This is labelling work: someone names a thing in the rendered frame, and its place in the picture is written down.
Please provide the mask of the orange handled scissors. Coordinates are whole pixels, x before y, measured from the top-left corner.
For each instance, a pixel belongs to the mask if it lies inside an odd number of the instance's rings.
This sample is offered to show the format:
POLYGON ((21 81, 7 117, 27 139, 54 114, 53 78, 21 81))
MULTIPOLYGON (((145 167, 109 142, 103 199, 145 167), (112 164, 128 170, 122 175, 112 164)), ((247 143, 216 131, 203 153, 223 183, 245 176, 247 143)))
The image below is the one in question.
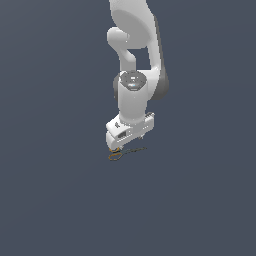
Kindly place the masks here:
POLYGON ((145 147, 142 148, 135 148, 135 149, 124 149, 121 151, 116 150, 110 150, 110 155, 108 156, 108 159, 110 161, 118 161, 123 155, 128 153, 135 153, 141 150, 145 150, 145 147))

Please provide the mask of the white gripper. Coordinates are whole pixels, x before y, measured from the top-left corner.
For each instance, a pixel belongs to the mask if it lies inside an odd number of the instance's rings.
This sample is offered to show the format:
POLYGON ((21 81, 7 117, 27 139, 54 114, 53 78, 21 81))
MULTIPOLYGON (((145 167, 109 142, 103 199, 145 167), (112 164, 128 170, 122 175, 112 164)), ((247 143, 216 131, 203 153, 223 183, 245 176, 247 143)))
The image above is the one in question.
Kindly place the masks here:
POLYGON ((119 116, 116 116, 106 124, 106 143, 109 148, 118 148, 117 151, 121 151, 125 144, 136 138, 143 139, 145 134, 153 128, 153 112, 148 112, 145 115, 144 121, 134 126, 123 124, 119 116))

